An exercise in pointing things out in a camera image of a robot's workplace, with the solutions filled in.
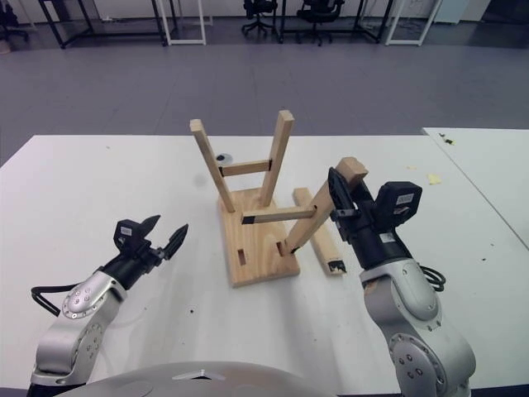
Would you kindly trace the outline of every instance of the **gray floor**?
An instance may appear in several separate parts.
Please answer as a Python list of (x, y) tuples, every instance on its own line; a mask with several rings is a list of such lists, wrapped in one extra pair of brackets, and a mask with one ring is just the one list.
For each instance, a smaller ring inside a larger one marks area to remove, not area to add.
[[(360, 37), (318, 48), (245, 41), (242, 23), (216, 20), (208, 46), (100, 40), (67, 50), (41, 26), (0, 57), (0, 164), (34, 134), (180, 135), (199, 117), (211, 135), (270, 135), (281, 108), (296, 135), (529, 128), (526, 26), (502, 47), (483, 46), (468, 25), (459, 35), (436, 26), (420, 48)], [(496, 32), (488, 42), (505, 42)]]

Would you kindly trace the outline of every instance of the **wood grain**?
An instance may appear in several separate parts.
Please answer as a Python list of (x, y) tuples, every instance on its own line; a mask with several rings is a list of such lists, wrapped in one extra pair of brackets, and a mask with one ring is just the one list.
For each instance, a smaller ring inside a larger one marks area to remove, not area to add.
[(215, 186), (217, 186), (218, 193), (221, 195), (226, 210), (233, 213), (235, 207), (233, 206), (230, 190), (226, 185), (226, 181), (222, 178), (221, 171), (218, 169), (217, 160), (215, 159), (212, 146), (207, 139), (206, 130), (204, 129), (202, 121), (198, 119), (191, 120), (191, 122), (189, 122), (189, 128), (197, 141), (198, 149), (200, 149), (204, 161), (206, 161), (209, 173), (212, 175), (213, 182), (215, 183)]
[[(344, 157), (336, 166), (353, 189), (366, 175), (367, 170), (355, 157)], [(329, 194), (327, 181), (323, 183), (310, 205), (316, 206), (317, 211), (310, 219), (298, 220), (288, 234), (286, 244), (289, 252), (295, 252), (300, 246), (308, 242), (316, 230), (329, 218), (334, 208)]]
[(270, 171), (264, 175), (263, 188), (261, 191), (261, 205), (268, 207), (274, 195), (275, 184), (278, 181), (281, 163), (283, 163), (284, 152), (287, 150), (288, 138), (294, 125), (294, 117), (288, 110), (279, 112), (278, 121), (275, 124), (274, 140), (270, 149), (269, 159), (272, 161)]
[[(260, 189), (239, 190), (231, 194), (236, 208), (234, 213), (229, 213), (224, 202), (219, 200), (231, 285), (240, 287), (298, 275), (298, 261), (284, 245), (287, 232), (282, 222), (241, 224), (243, 211), (262, 208)], [(273, 200), (269, 208), (276, 208)]]
[[(293, 198), (296, 205), (306, 206), (312, 201), (311, 192), (307, 188), (297, 188), (293, 191)], [(341, 259), (340, 252), (336, 248), (336, 244), (332, 240), (329, 229), (323, 223), (311, 237), (312, 248), (316, 252), (317, 259), (322, 265), (323, 271), (327, 275), (343, 275), (345, 272), (345, 264)]]
[(219, 167), (223, 176), (253, 174), (254, 172), (268, 171), (270, 168), (269, 160), (248, 161), (246, 163), (236, 163)]
[(288, 208), (262, 208), (242, 213), (241, 223), (251, 225), (254, 223), (266, 223), (277, 221), (288, 221), (289, 219), (310, 218), (316, 213), (316, 209), (309, 205)]

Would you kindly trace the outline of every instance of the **yellow paper scrap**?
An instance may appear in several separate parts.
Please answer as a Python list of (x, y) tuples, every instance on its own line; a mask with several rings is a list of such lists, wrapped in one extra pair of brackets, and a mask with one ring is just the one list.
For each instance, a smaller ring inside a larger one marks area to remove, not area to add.
[(428, 174), (428, 182), (430, 184), (440, 184), (441, 183), (441, 177), (437, 174)]

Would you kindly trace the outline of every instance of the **black cable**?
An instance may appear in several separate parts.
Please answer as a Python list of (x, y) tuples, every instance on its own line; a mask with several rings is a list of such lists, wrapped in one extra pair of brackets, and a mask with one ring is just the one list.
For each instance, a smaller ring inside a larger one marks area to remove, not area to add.
[(441, 272), (426, 266), (421, 266), (421, 270), (436, 292), (445, 290), (446, 278)]
[(48, 286), (48, 287), (42, 287), (37, 286), (33, 287), (31, 289), (31, 297), (33, 300), (35, 300), (41, 307), (48, 310), (50, 313), (52, 313), (54, 316), (59, 317), (60, 310), (57, 306), (52, 304), (48, 299), (46, 299), (42, 294), (55, 294), (58, 292), (68, 292), (72, 290), (74, 287), (79, 285), (77, 284), (71, 284), (71, 285), (56, 285), (56, 286)]
[[(404, 249), (404, 251), (406, 252), (407, 256), (409, 258), (413, 258), (412, 253), (408, 250), (408, 248), (406, 247), (406, 244), (404, 244), (404, 242), (400, 239), (398, 234), (395, 232), (395, 229), (392, 230), (392, 233), (393, 233), (395, 240), (398, 242), (401, 248)], [(419, 264), (419, 267), (421, 268), (422, 273), (426, 277), (427, 281), (431, 285), (433, 285), (434, 291), (443, 292), (445, 290), (446, 278), (441, 272), (435, 269), (431, 269), (430, 267), (421, 266), (420, 264)]]

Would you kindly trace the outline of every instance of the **mortise hole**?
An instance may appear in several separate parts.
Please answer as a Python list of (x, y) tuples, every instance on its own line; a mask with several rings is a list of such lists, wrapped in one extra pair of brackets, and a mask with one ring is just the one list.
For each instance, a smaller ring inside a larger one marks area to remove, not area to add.
[(246, 264), (245, 250), (237, 250), (237, 255), (239, 256), (239, 264), (241, 266)]
[(278, 247), (279, 255), (283, 256), (284, 255), (284, 253), (283, 253), (283, 244), (281, 244), (281, 242), (276, 242), (275, 246)]

